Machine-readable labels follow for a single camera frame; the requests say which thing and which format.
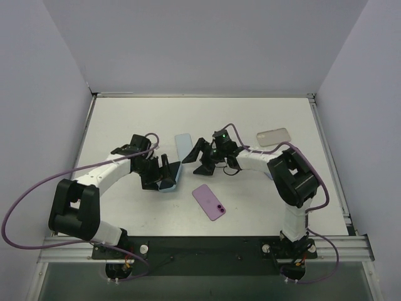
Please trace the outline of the phone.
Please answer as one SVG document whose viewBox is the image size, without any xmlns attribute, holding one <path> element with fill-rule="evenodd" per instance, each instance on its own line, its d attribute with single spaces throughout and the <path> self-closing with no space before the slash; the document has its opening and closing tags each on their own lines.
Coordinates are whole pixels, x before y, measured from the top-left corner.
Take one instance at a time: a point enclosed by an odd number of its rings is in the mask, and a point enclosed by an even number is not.
<svg viewBox="0 0 401 301">
<path fill-rule="evenodd" d="M 219 219 L 226 213 L 225 207 L 221 204 L 208 185 L 203 184 L 194 189 L 192 191 L 192 196 L 211 221 Z"/>
<path fill-rule="evenodd" d="M 191 152 L 193 145 L 190 134 L 179 134 L 175 136 L 178 160 L 183 161 Z"/>
<path fill-rule="evenodd" d="M 180 161 L 170 163 L 169 168 L 169 177 L 162 180 L 159 184 L 159 192 L 161 193 L 171 192 L 176 188 L 182 169 L 182 163 Z"/>
</svg>

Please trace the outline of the cream phone case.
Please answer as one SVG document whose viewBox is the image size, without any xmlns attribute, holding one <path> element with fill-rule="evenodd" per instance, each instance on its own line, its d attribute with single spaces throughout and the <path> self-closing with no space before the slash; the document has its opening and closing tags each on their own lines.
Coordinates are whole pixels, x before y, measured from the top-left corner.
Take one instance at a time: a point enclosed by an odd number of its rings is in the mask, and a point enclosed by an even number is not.
<svg viewBox="0 0 401 301">
<path fill-rule="evenodd" d="M 256 139 L 261 147 L 278 145 L 282 142 L 291 142 L 291 136 L 286 128 L 258 132 Z"/>
</svg>

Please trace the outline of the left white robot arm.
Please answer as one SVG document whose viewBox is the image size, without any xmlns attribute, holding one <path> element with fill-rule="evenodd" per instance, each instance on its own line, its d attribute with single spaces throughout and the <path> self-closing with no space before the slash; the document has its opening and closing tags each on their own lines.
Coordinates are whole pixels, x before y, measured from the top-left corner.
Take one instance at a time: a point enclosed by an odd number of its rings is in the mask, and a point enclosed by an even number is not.
<svg viewBox="0 0 401 301">
<path fill-rule="evenodd" d="M 112 150 L 106 161 L 76 179 L 61 180 L 49 216 L 51 231 L 106 245 L 115 258 L 128 252 L 125 229 L 101 220 L 100 198 L 118 180 L 136 173 L 143 190 L 162 191 L 177 184 L 179 161 L 166 154 L 154 155 L 155 144 L 147 136 L 134 134 L 130 143 Z"/>
</svg>

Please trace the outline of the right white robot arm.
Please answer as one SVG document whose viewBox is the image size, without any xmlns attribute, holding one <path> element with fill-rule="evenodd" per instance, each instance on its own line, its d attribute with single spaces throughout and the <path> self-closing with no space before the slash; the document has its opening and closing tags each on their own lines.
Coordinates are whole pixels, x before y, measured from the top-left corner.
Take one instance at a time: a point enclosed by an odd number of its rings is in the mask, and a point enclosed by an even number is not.
<svg viewBox="0 0 401 301">
<path fill-rule="evenodd" d="M 184 164 L 200 160 L 194 174 L 211 176 L 218 163 L 225 162 L 237 171 L 252 170 L 269 174 L 281 199 L 286 203 L 282 235 L 291 242 L 307 237 L 310 211 L 324 208 L 330 197 L 326 185 L 298 148 L 285 143 L 282 152 L 250 149 L 243 143 L 236 144 L 227 130 L 214 132 L 212 142 L 198 139 L 184 157 Z"/>
</svg>

